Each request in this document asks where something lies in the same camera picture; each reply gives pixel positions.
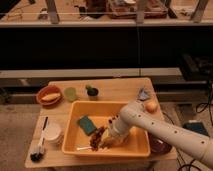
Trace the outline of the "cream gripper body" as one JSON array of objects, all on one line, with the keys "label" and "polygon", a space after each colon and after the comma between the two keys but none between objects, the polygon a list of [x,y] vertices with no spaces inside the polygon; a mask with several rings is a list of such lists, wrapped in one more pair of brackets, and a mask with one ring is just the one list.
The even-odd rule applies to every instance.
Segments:
[{"label": "cream gripper body", "polygon": [[114,137],[109,133],[109,130],[106,129],[101,136],[101,142],[99,143],[99,147],[104,149],[120,146],[126,138],[127,136]]}]

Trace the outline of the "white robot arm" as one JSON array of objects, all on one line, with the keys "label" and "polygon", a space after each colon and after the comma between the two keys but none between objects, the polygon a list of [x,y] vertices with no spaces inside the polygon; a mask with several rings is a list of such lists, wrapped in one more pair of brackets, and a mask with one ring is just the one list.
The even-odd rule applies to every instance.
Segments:
[{"label": "white robot arm", "polygon": [[213,169],[213,139],[154,118],[139,101],[124,105],[108,126],[108,136],[101,142],[109,147],[124,140],[132,127],[145,129],[160,140],[182,150]]}]

